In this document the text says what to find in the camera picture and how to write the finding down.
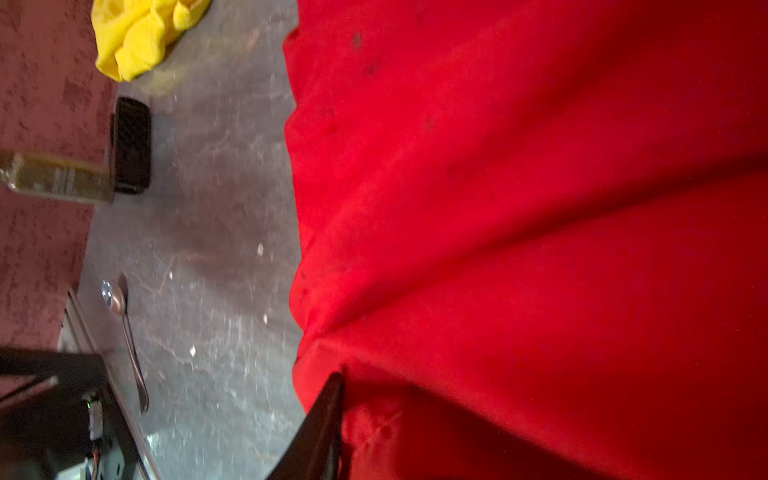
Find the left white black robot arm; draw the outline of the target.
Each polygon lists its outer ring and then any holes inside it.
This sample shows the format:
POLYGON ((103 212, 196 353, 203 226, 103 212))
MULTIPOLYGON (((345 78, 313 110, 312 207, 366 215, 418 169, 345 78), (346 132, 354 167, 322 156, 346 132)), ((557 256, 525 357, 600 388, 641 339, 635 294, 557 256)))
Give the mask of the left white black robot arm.
POLYGON ((4 347, 1 380, 2 478, 149 478, 100 355, 4 347))

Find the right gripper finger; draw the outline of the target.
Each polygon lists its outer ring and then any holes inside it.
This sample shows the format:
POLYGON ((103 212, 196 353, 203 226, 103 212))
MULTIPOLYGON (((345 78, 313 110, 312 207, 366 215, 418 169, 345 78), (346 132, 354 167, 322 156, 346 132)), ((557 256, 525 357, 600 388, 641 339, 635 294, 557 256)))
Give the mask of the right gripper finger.
POLYGON ((345 381, 332 373, 268 480, 336 480, 342 450, 345 381))

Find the red shorts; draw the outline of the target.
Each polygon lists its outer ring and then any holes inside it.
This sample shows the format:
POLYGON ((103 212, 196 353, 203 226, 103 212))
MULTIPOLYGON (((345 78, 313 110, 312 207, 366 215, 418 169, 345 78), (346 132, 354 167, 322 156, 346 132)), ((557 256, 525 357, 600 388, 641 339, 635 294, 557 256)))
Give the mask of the red shorts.
POLYGON ((767 475, 767 5, 302 1, 293 369, 347 479, 767 475))

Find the yellow shorts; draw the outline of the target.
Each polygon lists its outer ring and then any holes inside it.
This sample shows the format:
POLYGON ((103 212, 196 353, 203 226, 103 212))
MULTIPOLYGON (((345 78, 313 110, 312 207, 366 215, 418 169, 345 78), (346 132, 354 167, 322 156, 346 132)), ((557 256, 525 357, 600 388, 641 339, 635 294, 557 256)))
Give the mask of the yellow shorts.
POLYGON ((210 0, 97 0, 91 24, 97 46, 96 68, 117 82, 128 82, 163 62, 168 48, 195 27, 210 0))

